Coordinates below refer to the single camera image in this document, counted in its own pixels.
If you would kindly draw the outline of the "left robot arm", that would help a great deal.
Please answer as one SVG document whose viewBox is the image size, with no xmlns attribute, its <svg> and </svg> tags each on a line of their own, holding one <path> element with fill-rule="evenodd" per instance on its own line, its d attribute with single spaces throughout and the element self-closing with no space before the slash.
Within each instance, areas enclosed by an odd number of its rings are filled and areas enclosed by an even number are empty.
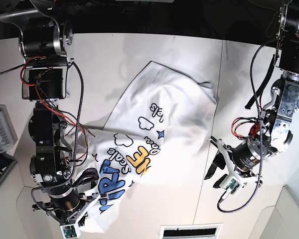
<svg viewBox="0 0 299 239">
<path fill-rule="evenodd" d="M 286 151 L 293 138 L 290 126 L 294 113 L 299 110 L 299 0 L 291 0 L 281 7 L 277 32 L 276 53 L 256 95 L 260 97 L 273 69 L 282 70 L 281 77 L 271 87 L 271 101 L 260 108 L 263 124 L 257 119 L 248 119 L 252 127 L 247 136 L 241 136 L 242 143 L 233 148 L 210 137 L 211 143 L 219 149 L 205 179 L 211 178 L 216 169 L 228 169 L 217 180 L 213 188 L 222 188 L 234 194 L 248 182 L 257 182 L 258 175 L 253 167 L 277 154 Z"/>
</svg>

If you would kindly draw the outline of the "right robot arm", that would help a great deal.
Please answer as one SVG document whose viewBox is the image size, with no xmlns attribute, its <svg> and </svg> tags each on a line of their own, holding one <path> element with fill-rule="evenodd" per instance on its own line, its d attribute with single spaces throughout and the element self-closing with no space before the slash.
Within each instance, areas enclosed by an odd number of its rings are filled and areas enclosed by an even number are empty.
<svg viewBox="0 0 299 239">
<path fill-rule="evenodd" d="M 96 197 L 80 193 L 78 187 L 96 182 L 99 175 L 86 169 L 75 179 L 78 146 L 65 140 L 65 131 L 72 125 L 78 134 L 85 127 L 78 117 L 69 119 L 57 104 L 68 95 L 68 70 L 75 65 L 72 26 L 55 0 L 0 0 L 0 21 L 19 29 L 22 98 L 35 102 L 28 123 L 35 142 L 29 170 L 36 189 L 47 193 L 50 201 L 35 201 L 33 209 L 44 211 L 62 227 L 82 226 Z"/>
</svg>

